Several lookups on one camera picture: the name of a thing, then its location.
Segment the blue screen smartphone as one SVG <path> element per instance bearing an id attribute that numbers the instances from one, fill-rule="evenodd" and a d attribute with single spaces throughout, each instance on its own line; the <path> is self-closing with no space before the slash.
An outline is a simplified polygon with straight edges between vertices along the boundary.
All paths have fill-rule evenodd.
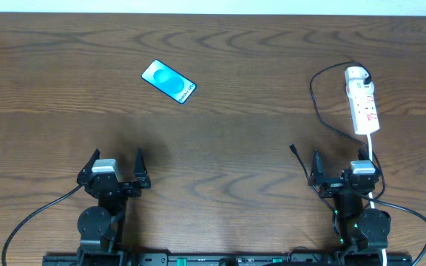
<path id="1" fill-rule="evenodd" d="M 158 59 L 144 70 L 141 77 L 179 104 L 184 104 L 197 88 L 196 83 Z"/>

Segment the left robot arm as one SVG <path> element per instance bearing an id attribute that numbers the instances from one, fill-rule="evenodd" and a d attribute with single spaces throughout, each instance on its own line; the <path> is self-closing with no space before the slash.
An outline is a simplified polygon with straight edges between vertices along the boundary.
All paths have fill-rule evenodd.
<path id="1" fill-rule="evenodd" d="M 98 204 L 85 209 L 77 221 L 81 235 L 77 249 L 77 266 L 124 266 L 136 263 L 132 252 L 121 245 L 130 197 L 139 197 L 142 190 L 151 187 L 151 180 L 138 149 L 135 158 L 134 180 L 121 182 L 115 159 L 101 159 L 95 150 L 77 176 L 77 183 L 97 199 Z"/>

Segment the black usb charger plug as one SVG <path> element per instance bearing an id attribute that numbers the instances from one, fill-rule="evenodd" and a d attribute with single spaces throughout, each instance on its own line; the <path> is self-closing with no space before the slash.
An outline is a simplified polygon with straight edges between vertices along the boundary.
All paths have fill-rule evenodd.
<path id="1" fill-rule="evenodd" d="M 372 82 L 372 77 L 371 74 L 369 74 L 368 72 L 365 73 L 365 79 L 363 81 L 364 85 L 368 85 Z"/>

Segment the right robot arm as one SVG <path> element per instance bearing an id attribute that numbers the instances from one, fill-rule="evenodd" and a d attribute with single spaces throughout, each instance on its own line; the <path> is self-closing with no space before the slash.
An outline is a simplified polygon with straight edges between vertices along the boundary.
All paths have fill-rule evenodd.
<path id="1" fill-rule="evenodd" d="M 335 253 L 341 265 L 387 265 L 390 215 L 373 206 L 366 208 L 364 198 L 373 192 L 382 172 L 361 154 L 338 177 L 328 177 L 317 150 L 312 157 L 308 185 L 321 200 L 334 202 L 334 226 L 342 247 Z"/>

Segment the white power strip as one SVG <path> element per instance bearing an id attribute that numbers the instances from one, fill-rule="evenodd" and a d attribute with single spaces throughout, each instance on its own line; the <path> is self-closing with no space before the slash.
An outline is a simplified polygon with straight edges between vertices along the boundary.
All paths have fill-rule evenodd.
<path id="1" fill-rule="evenodd" d="M 345 71 L 346 94 L 349 99 L 354 132 L 368 135 L 379 130 L 379 119 L 374 99 L 374 83 L 364 85 L 364 67 L 350 66 Z"/>

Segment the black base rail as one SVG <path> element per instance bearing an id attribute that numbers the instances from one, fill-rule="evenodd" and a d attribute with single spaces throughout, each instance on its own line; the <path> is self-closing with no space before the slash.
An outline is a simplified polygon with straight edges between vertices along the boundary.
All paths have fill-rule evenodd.
<path id="1" fill-rule="evenodd" d="M 78 254 L 46 255 L 43 266 L 126 265 L 126 266 L 260 266 L 260 265 L 381 265 L 378 255 L 347 255 L 342 261 L 324 253 L 306 251 L 281 254 Z"/>

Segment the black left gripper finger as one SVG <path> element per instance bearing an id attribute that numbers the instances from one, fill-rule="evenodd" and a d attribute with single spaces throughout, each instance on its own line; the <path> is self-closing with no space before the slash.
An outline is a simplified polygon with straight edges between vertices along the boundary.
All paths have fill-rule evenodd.
<path id="1" fill-rule="evenodd" d="M 133 174 L 138 181 L 147 181 L 149 179 L 149 174 L 143 160 L 143 153 L 141 148 L 138 148 L 137 150 Z"/>
<path id="2" fill-rule="evenodd" d="M 93 167 L 95 161 L 100 158 L 100 154 L 101 153 L 100 153 L 100 151 L 98 149 L 96 149 L 93 152 L 93 154 L 90 157 L 90 159 L 88 160 L 88 162 L 85 164 L 85 166 L 79 172 L 79 177 L 80 178 L 85 178 L 85 177 L 89 176 L 92 173 L 92 167 Z"/>

